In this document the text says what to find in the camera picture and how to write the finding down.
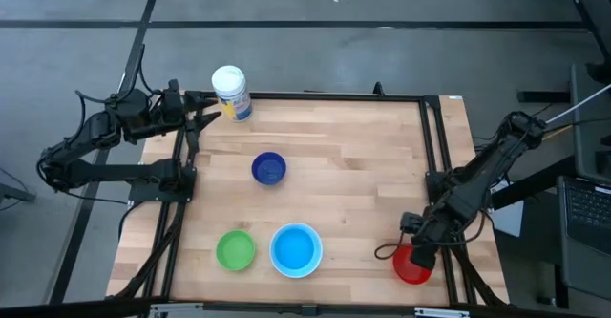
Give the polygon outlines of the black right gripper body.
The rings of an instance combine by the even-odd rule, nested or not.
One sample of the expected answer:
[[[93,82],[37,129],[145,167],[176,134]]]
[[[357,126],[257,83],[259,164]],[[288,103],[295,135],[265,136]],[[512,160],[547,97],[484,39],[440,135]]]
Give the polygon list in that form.
[[[412,252],[410,261],[427,270],[433,270],[436,263],[438,245],[425,240],[423,237],[411,237]]]

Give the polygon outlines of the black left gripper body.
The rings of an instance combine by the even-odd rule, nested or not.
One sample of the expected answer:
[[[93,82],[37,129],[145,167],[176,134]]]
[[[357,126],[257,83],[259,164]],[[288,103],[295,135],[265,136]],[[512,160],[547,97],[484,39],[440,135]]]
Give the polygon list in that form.
[[[153,107],[153,127],[156,132],[172,132],[186,121],[185,98],[180,91],[162,92]]]

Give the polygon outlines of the red bowl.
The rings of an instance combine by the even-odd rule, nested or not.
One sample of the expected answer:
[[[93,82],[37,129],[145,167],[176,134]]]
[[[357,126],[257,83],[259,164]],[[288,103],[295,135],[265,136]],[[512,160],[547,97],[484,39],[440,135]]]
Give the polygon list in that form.
[[[392,256],[392,265],[397,276],[410,285],[422,285],[432,275],[429,269],[415,265],[411,262],[413,247],[411,244],[402,244]]]

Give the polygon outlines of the white wipes canister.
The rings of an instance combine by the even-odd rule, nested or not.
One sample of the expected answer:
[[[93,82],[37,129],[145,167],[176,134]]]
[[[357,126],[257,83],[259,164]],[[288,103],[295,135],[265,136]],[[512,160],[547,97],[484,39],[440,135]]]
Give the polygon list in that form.
[[[242,122],[252,115],[251,97],[242,70],[233,65],[219,67],[213,72],[211,84],[223,111],[233,122]]]

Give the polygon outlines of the dark blue bowl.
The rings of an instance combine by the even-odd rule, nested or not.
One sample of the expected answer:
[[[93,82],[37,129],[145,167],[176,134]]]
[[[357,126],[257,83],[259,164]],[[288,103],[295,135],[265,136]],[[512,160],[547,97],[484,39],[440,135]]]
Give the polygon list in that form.
[[[263,185],[279,183],[286,173],[284,158],[275,152],[263,152],[256,156],[251,165],[253,178]]]

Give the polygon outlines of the white paper sheet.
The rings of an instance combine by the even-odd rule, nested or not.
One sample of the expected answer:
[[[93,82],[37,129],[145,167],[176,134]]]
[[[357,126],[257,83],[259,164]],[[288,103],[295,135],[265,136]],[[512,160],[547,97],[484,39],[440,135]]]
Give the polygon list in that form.
[[[494,229],[518,238],[521,233],[524,201],[517,201],[503,208],[489,210]]]

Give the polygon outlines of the large light blue bowl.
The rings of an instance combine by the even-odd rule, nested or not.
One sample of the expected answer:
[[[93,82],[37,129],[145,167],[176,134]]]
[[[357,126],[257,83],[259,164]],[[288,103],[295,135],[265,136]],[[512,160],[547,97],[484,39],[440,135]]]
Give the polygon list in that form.
[[[274,268],[291,279],[311,275],[319,267],[323,254],[319,234],[306,223],[288,223],[280,227],[269,245]]]

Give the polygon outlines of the green bowl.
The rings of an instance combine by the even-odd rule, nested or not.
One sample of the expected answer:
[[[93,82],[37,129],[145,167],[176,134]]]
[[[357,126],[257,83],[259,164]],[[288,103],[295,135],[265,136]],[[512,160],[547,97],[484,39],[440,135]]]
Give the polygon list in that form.
[[[250,234],[236,229],[225,233],[218,241],[216,258],[219,264],[229,271],[246,269],[253,261],[256,246]]]

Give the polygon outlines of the black crossbeam with grey brackets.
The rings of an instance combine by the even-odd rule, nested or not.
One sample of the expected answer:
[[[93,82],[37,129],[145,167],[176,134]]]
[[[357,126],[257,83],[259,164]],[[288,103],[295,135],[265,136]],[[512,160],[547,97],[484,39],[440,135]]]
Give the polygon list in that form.
[[[101,301],[0,308],[0,318],[126,318],[145,314],[160,316],[175,311],[244,311],[294,314],[312,318],[324,314],[397,315],[411,318],[595,318],[593,316],[538,311],[517,307],[457,304],[447,307],[269,304],[169,301],[164,297],[107,298]]]

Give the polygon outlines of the black laptop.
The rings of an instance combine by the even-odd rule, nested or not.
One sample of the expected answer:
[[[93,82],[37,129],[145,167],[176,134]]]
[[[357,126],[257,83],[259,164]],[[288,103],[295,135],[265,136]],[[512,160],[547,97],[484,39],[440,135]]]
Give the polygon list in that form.
[[[611,291],[611,186],[560,176],[562,280],[577,290]]]

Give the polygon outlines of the grey monitor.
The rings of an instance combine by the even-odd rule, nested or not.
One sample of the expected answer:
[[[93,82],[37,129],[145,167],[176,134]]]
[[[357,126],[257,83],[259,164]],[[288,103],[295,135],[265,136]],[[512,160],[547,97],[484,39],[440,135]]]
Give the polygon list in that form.
[[[591,78],[585,65],[573,65],[570,74],[572,104],[607,84]],[[574,157],[577,175],[611,185],[611,106],[594,117],[573,118]]]

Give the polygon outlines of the white rod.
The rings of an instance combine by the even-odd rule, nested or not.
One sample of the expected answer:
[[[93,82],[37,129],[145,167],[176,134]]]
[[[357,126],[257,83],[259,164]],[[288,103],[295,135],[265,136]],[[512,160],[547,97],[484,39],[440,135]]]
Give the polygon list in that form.
[[[548,118],[545,123],[551,126],[570,118],[594,117],[600,115],[602,111],[608,110],[609,106],[611,106],[611,84],[607,84],[585,97],[579,96],[570,108]]]

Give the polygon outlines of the black desk leg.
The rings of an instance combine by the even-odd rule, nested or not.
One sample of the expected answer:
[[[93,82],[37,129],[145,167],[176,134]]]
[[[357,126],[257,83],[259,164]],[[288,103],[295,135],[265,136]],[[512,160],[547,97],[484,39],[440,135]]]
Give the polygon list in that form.
[[[611,63],[611,0],[574,0],[574,4],[595,38],[604,62]]]

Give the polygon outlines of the black aluminium table frame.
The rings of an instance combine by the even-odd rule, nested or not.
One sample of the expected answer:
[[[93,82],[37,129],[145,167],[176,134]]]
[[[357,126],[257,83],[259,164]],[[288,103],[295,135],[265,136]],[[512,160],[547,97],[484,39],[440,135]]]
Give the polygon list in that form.
[[[256,93],[244,122],[219,117],[200,136],[196,188],[184,209],[145,203],[125,221],[107,293],[125,288],[175,217],[180,234],[143,294],[173,301],[447,307],[481,297],[442,251],[431,278],[403,282],[386,258],[402,213],[428,203],[425,176],[473,156],[465,106],[454,96]],[[286,162],[275,185],[252,176],[263,152]],[[269,245],[288,223],[306,223],[324,254],[309,276],[273,266]],[[244,230],[256,246],[244,270],[224,269],[219,239]]]

